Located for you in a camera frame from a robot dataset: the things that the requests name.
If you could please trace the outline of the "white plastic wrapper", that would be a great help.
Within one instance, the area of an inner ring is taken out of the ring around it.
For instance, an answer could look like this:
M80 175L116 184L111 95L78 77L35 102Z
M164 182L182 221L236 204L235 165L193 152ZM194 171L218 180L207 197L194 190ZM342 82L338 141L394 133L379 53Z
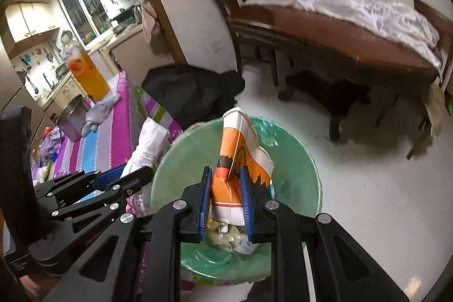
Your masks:
M145 166L155 170L170 147L169 138L168 129L153 119L147 118L141 128L137 146L121 173L121 178Z

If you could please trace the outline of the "orange white paper bag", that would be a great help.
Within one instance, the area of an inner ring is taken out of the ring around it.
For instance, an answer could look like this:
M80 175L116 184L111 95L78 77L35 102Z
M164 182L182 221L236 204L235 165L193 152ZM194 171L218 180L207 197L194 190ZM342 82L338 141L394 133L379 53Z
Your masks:
M247 168L255 184L270 186L273 161L259 144L249 116L235 107L223 114L220 154L211 185L211 219L242 227L245 224L240 170Z

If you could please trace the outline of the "green lined trash bin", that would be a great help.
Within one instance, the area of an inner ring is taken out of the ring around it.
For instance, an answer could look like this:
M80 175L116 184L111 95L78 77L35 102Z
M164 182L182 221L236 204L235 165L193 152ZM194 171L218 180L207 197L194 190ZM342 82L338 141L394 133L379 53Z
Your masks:
M182 278L240 284L271 273L271 245L257 244L251 192L313 217L322 207L322 186L305 147L283 127L238 110L182 133L162 159L151 187L155 211L201 183L203 238L183 243Z

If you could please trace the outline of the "kitchen window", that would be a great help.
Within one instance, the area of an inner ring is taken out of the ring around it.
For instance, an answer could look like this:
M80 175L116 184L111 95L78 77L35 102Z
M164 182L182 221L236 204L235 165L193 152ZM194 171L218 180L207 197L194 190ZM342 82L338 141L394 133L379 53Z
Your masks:
M85 46L92 46L110 29L111 20L101 0L59 0L75 37Z

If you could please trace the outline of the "purple snack bag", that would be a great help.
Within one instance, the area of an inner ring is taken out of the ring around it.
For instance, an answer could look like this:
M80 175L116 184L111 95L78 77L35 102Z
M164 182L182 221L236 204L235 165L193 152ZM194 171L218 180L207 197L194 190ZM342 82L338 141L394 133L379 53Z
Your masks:
M51 160L52 156L60 149L64 139L65 134L59 127L55 127L46 135L39 151L38 164L40 166L46 165Z

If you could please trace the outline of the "steel pot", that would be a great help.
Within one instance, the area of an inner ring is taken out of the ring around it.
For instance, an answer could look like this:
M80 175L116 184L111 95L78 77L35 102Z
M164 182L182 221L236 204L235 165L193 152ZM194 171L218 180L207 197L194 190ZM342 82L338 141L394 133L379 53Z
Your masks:
M70 141L76 142L82 137L81 131L86 123L85 116L90 109L84 97L79 94L70 101L57 118L57 126Z

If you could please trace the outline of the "red apple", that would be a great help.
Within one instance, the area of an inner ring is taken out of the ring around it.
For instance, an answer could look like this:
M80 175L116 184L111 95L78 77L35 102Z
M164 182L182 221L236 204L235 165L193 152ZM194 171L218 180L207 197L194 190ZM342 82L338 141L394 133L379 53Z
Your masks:
M51 133L53 130L54 130L54 127L45 127L44 131L41 135L41 138L44 140L49 135L49 133Z

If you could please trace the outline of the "orange juice bottle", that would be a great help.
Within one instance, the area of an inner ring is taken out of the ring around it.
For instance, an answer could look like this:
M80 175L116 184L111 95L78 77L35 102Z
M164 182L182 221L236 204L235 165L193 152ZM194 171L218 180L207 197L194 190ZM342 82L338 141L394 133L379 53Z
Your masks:
M93 101L100 101L109 93L107 81L81 43L76 40L63 41L62 56L69 70Z

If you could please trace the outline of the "black cloth on floor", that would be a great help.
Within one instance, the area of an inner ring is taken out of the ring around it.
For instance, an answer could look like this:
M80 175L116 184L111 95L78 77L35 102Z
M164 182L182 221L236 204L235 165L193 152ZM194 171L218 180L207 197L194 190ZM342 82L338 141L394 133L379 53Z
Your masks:
M189 64L150 69L142 88L183 130L223 116L236 105L246 82L235 70L217 73Z

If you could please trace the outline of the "pink hanging cloth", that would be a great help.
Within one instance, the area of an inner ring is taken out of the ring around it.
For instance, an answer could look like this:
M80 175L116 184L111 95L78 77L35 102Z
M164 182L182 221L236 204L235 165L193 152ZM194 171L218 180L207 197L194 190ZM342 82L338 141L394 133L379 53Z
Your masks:
M157 14L149 1L141 5L142 28L145 41L150 44L153 38L161 32Z

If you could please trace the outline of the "dark wooden table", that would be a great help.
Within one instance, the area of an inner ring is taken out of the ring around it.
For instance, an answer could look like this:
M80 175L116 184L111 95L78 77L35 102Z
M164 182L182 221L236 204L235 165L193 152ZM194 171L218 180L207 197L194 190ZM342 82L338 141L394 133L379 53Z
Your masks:
M341 119L354 103L367 99L372 85L418 93L437 76L436 69L412 49L322 14L244 5L226 21L239 40L302 62L303 71L286 78L278 98L288 101L300 90L319 101L330 114L332 141L339 139Z

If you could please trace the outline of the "wooden chair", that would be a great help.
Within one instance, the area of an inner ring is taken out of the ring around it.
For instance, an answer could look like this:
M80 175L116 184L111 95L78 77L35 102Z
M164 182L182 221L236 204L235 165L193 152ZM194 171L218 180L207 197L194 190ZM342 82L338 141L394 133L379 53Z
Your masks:
M276 63L276 51L271 49L261 41L256 41L253 39L247 39L243 36L238 35L230 26L229 16L232 12L236 12L240 9L240 3L238 0L214 0L217 3L218 8L226 22L226 26L230 33L230 38L233 44L233 49L236 57L236 69L239 74L242 74L242 55L240 46L249 45L254 47L255 58L259 60L262 57L261 51L265 51L267 54L266 62L270 64L271 75L273 78L273 84L275 87L278 87L278 73L277 73L277 63Z

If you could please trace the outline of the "white plastic sheet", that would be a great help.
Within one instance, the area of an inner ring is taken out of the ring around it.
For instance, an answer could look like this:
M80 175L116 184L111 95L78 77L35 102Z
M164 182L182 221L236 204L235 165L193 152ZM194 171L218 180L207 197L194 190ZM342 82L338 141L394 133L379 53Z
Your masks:
M439 32L413 7L397 0L249 0L246 5L287 6L351 22L375 35L410 47L436 70L442 59L435 54Z

